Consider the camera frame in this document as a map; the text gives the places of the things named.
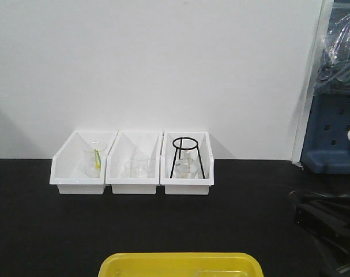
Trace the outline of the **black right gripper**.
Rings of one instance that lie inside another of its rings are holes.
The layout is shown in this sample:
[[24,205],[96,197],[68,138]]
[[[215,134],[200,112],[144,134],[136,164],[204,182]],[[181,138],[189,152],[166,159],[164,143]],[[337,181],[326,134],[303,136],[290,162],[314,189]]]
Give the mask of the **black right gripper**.
[[350,276],[350,197],[307,194],[295,223],[333,249],[335,276]]

